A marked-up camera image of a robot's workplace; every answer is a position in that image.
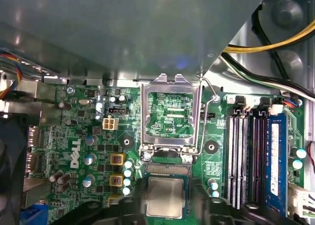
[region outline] wire bundle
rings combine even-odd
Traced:
[[[291,82],[289,80],[283,80],[280,78],[266,77],[254,74],[244,68],[239,62],[233,59],[229,54],[222,53],[222,60],[227,66],[241,79],[249,82],[253,82],[262,86],[275,88],[278,90],[284,90],[290,93],[295,93],[303,98],[315,102],[315,95],[300,85]]]
[[[237,54],[248,54],[248,53],[256,53],[256,52],[262,52],[262,51],[271,51],[271,50],[278,50],[284,47],[288,47],[289,45],[296,44],[298,42],[301,42],[302,40],[305,40],[307,38],[310,38],[315,34],[315,20],[312,21],[307,27],[305,27],[301,32],[296,34],[295,36],[279,42],[275,44],[260,46],[260,47],[242,47],[237,45],[231,45],[229,44],[224,52],[227,53],[237,53]]]
[[[22,80],[22,66],[21,62],[11,54],[0,54],[0,58],[6,58],[12,61],[16,67],[16,80],[13,81],[12,85],[6,88],[4,91],[0,92],[0,99],[4,99],[4,97],[11,91],[15,90],[15,88],[20,84]]]

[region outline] electrolytic capacitor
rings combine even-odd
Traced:
[[[292,147],[290,149],[290,154],[292,157],[298,157],[300,159],[304,159],[307,155],[304,149],[299,149],[297,147]]]
[[[125,178],[125,179],[124,179],[124,186],[125,186],[125,187],[128,187],[128,186],[130,186],[130,184],[131,184],[130,179],[129,179],[129,178]]]
[[[61,101],[58,103],[58,108],[63,109],[63,110],[70,110],[72,106],[70,103]]]
[[[220,197],[220,193],[217,191],[212,192],[212,197]]]
[[[90,187],[93,183],[95,182],[95,177],[93,175],[88,175],[86,176],[83,181],[82,181],[82,185],[85,188]]]
[[[128,187],[123,188],[123,194],[124,195],[129,195],[130,194],[130,189]]]
[[[300,160],[296,160],[294,158],[289,158],[288,166],[293,167],[295,170],[299,170],[303,167],[303,163]]]
[[[96,161],[96,155],[95,154],[89,154],[84,157],[84,164],[85,165],[91,165]]]
[[[130,169],[130,168],[132,168],[132,165],[133,165],[133,163],[132,163],[130,160],[127,160],[127,161],[124,163],[125,169]]]
[[[118,100],[119,100],[119,103],[128,103],[128,99],[126,96],[119,96]]]
[[[110,103],[117,103],[117,98],[115,96],[110,96],[109,102]]]
[[[61,176],[63,176],[63,172],[62,171],[57,171],[54,174],[52,174],[49,177],[49,181],[50,182],[55,182],[58,178],[60,178]]]
[[[63,185],[64,183],[66,183],[67,181],[69,181],[71,179],[71,174],[70,173],[65,173],[63,176],[59,177],[57,179],[57,183],[59,185]]]
[[[124,171],[124,176],[125,176],[125,177],[129,177],[129,178],[130,178],[131,175],[132,175],[131,168]]]
[[[58,192],[58,193],[62,193],[62,192],[64,192],[65,190],[67,190],[67,189],[69,189],[70,188],[70,182],[66,182],[65,184],[63,184],[63,185],[58,185],[57,187],[56,187],[56,191]]]
[[[97,145],[98,137],[96,135],[89,135],[85,138],[85,143],[88,146]]]
[[[67,127],[75,126],[75,125],[77,125],[77,124],[78,124],[78,121],[77,121],[77,120],[67,119],[67,120],[65,121],[65,125],[66,125]]]

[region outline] black wire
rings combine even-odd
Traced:
[[[259,11],[262,9],[262,5],[260,5],[255,12],[252,14],[252,31],[256,34],[257,38],[259,39],[262,45],[270,45],[271,42],[268,39],[266,33],[261,27],[260,20],[259,20]],[[276,66],[280,72],[280,75],[283,79],[289,80],[289,75],[287,74],[283,63],[275,50],[268,51],[268,54],[272,60],[275,61]]]
[[[238,69],[239,71],[243,72],[244,74],[246,74],[247,76],[249,76],[253,79],[256,79],[258,81],[266,81],[266,82],[270,82],[270,83],[289,86],[293,89],[296,89],[296,90],[299,90],[300,92],[303,92],[307,96],[315,98],[315,95],[313,93],[311,93],[307,89],[301,87],[300,85],[295,84],[294,82],[291,82],[289,80],[283,80],[283,79],[276,78],[276,77],[268,77],[268,76],[261,76],[261,75],[254,74],[254,73],[248,71],[246,68],[244,68],[239,62],[237,62],[234,58],[232,58],[228,53],[222,53],[221,56],[227,62],[229,62],[232,66],[234,66],[236,69]]]

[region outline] yellow wire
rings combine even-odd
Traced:
[[[275,43],[275,44],[271,44],[271,45],[260,46],[260,47],[244,47],[244,48],[226,47],[224,52],[227,52],[227,53],[239,53],[239,54],[243,53],[244,54],[244,53],[256,53],[256,52],[261,52],[261,51],[267,51],[269,49],[278,48],[280,46],[284,46],[284,45],[290,44],[292,42],[295,42],[295,41],[305,37],[306,35],[308,35],[309,33],[311,33],[314,30],[315,30],[315,20],[312,21],[301,32],[299,32],[295,36],[293,36],[290,39],[287,39],[285,41],[282,41],[282,42],[279,42],[279,43]]]

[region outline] fan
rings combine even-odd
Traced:
[[[19,224],[28,117],[0,112],[0,224]]]

